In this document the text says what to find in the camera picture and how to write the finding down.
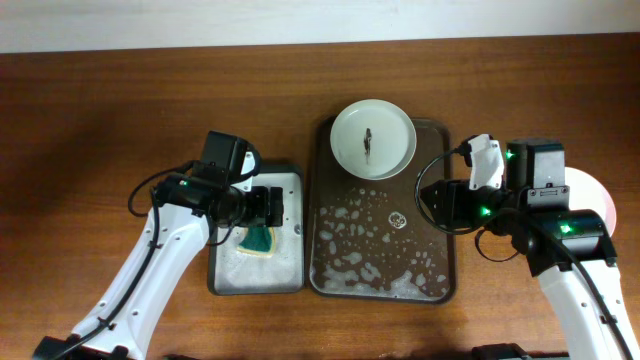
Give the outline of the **green yellow sponge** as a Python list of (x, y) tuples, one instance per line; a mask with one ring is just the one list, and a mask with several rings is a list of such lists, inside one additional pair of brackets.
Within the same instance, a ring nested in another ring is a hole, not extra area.
[(269, 227), (250, 227), (237, 246), (241, 253), (268, 257), (275, 251), (275, 235)]

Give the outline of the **pale green stained plate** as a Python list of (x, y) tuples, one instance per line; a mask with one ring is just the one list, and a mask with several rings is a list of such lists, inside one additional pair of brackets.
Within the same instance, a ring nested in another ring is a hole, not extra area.
[(338, 164), (364, 180), (384, 180), (401, 173), (417, 148), (417, 131), (397, 105), (379, 99), (357, 101), (335, 118), (330, 147)]

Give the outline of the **pink white plate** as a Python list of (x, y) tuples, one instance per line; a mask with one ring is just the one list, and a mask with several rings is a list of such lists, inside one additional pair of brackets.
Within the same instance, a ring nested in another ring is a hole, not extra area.
[(565, 184), (569, 187), (570, 210), (593, 210), (604, 221), (610, 235), (617, 224), (616, 207), (607, 189), (592, 175), (572, 167), (565, 168)]

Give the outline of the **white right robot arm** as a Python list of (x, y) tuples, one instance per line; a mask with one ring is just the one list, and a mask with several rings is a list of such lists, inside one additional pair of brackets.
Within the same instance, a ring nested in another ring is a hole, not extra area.
[(443, 233), (510, 237), (561, 324), (570, 358), (636, 359), (610, 234), (597, 212), (569, 209), (568, 195), (566, 186), (471, 190), (465, 180), (414, 190), (421, 215)]

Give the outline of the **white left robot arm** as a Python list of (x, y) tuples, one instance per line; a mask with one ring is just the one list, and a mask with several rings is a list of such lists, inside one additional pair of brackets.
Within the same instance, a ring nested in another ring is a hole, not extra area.
[(133, 251), (94, 309), (65, 340), (44, 337), (36, 359), (143, 359), (182, 274), (219, 229), (279, 227), (283, 190), (244, 192), (196, 177), (169, 175), (150, 191), (151, 208)]

